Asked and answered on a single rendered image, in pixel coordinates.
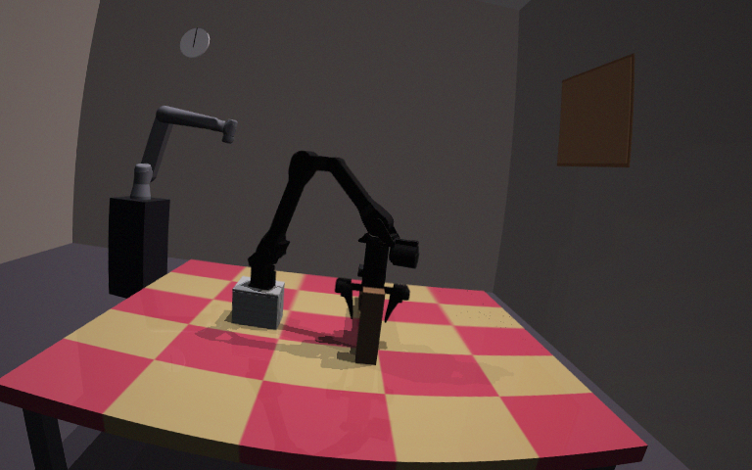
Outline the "dark brown rectangular post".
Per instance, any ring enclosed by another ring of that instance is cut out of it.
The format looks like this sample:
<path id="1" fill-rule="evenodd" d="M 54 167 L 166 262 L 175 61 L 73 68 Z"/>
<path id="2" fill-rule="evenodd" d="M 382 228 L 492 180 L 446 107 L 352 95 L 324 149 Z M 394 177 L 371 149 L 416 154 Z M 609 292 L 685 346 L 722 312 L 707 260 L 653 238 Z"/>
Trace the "dark brown rectangular post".
<path id="1" fill-rule="evenodd" d="M 355 363 L 376 365 L 385 295 L 385 289 L 363 287 L 362 291 L 359 291 L 360 314 Z"/>

